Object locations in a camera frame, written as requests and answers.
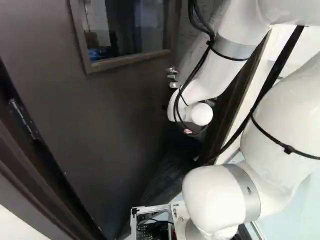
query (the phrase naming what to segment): brown door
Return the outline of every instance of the brown door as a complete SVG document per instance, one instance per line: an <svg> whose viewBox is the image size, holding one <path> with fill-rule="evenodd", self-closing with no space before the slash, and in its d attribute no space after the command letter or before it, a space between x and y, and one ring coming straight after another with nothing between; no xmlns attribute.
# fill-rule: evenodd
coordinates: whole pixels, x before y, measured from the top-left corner
<svg viewBox="0 0 320 240"><path fill-rule="evenodd" d="M165 69L175 57L180 4L0 4L3 64L67 181L110 240L165 150Z"/></svg>

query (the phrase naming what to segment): white robotic arm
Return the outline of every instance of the white robotic arm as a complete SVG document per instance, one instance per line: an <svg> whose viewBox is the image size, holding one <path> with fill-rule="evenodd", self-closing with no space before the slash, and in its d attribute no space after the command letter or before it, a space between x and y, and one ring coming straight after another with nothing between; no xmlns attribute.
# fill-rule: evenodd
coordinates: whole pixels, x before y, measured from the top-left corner
<svg viewBox="0 0 320 240"><path fill-rule="evenodd" d="M205 125L208 108L195 115L197 102L220 95L260 43L270 24L320 25L316 0L231 0L206 62L179 101L185 120ZM275 85L254 112L255 121L270 135L301 152L320 156L320 53ZM168 118L173 121L173 101ZM238 164L204 166L183 181L182 193L190 219L206 239L230 239L239 224L281 211L301 181L320 161L285 153L250 121L241 137L245 158Z"/></svg>
<svg viewBox="0 0 320 240"><path fill-rule="evenodd" d="M204 126L212 117L212 109L199 101L219 96L246 63L273 24L320 25L320 2L316 0L231 0L217 29L213 49L194 80L183 91L178 110L185 122ZM172 95L167 115L174 118Z"/></svg>

